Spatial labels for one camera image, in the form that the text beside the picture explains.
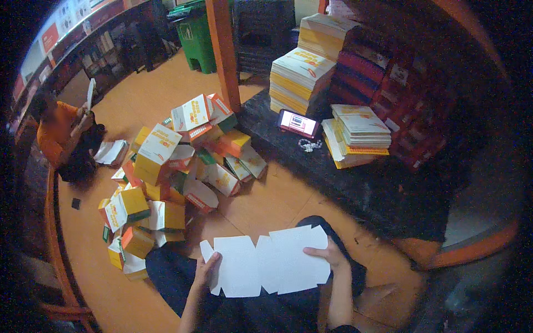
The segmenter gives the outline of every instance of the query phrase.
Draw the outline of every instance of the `black pants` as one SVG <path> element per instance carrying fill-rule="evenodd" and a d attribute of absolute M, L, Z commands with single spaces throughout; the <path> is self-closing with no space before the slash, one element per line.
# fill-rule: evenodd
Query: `black pants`
<path fill-rule="evenodd" d="M 321 225 L 352 265 L 353 295 L 365 287 L 366 268 L 355 262 L 338 235 L 320 216 L 309 216 L 297 226 Z M 158 292 L 181 316 L 195 278 L 196 260 L 172 251 L 172 243 L 152 250 L 146 257 L 146 270 Z M 320 300 L 319 288 L 290 294 L 271 294 L 262 290 L 259 297 L 225 298 L 205 295 L 201 304 L 201 331 L 218 332 L 316 332 Z"/>
<path fill-rule="evenodd" d="M 105 127 L 96 124 L 96 122 L 82 133 L 68 162 L 58 168 L 58 173 L 64 182 L 81 181 L 96 171 L 96 165 L 94 159 L 89 155 L 89 149 L 96 153 L 102 144 L 104 135 Z"/>

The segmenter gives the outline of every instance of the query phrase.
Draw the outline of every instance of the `orange floor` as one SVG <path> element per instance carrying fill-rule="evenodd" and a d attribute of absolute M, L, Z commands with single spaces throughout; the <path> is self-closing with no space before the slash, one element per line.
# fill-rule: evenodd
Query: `orange floor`
<path fill-rule="evenodd" d="M 252 83 L 240 86 L 241 100 L 246 101 L 263 87 Z M 150 73 L 127 77 L 94 107 L 94 112 L 109 131 L 106 140 L 131 141 L 142 126 L 153 127 L 167 118 L 172 108 L 200 93 L 213 92 L 220 93 L 217 74 L 190 71 L 180 51 Z M 150 281 L 130 282 L 109 263 L 96 208 L 117 187 L 110 179 L 114 172 L 100 168 L 95 182 L 84 190 L 60 181 L 61 223 L 74 275 L 104 332 L 173 331 L 180 319 Z M 73 198 L 81 199 L 80 210 L 71 208 Z M 342 238 L 351 256 L 368 268 L 367 286 L 399 284 L 399 289 L 364 316 L 357 314 L 355 320 L 371 322 L 376 331 L 386 332 L 394 331 L 408 319 L 425 278 L 410 269 L 409 261 L 396 248 L 376 239 L 275 161 L 269 162 L 268 174 L 262 181 L 247 184 L 234 198 L 219 199 L 218 212 L 196 221 L 188 232 L 193 255 L 199 253 L 198 243 L 203 239 L 212 243 L 213 237 L 246 234 L 256 241 L 259 235 L 291 228 L 306 216 L 321 215 Z"/>

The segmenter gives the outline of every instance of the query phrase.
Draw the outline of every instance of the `person in orange shirt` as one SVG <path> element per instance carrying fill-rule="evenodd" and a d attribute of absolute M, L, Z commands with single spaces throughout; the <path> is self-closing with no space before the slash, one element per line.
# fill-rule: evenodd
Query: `person in orange shirt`
<path fill-rule="evenodd" d="M 31 108 L 39 122 L 37 143 L 43 155 L 65 182 L 87 179 L 96 170 L 92 154 L 100 147 L 105 127 L 97 125 L 87 107 L 76 108 L 57 101 L 45 90 L 37 92 Z"/>

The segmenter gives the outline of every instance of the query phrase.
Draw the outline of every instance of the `black platform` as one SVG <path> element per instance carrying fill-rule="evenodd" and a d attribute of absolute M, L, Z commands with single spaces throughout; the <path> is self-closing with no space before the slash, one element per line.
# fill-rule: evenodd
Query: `black platform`
<path fill-rule="evenodd" d="M 332 118 L 328 105 L 322 105 L 318 115 L 315 117 Z M 252 137 L 252 145 L 261 155 L 275 159 L 362 219 L 376 235 L 444 242 L 451 194 L 448 184 L 432 171 L 412 174 L 393 157 L 338 170 L 325 144 L 306 153 L 298 146 L 301 136 L 279 130 L 268 90 L 246 101 L 237 118 L 240 130 Z"/>

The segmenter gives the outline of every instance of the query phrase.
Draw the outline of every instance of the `green trash bin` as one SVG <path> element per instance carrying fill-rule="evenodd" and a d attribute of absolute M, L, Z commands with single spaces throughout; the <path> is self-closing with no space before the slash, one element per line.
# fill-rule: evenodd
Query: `green trash bin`
<path fill-rule="evenodd" d="M 199 68 L 204 74 L 216 72 L 205 0 L 179 5 L 170 11 L 167 18 L 176 25 L 190 69 Z"/>

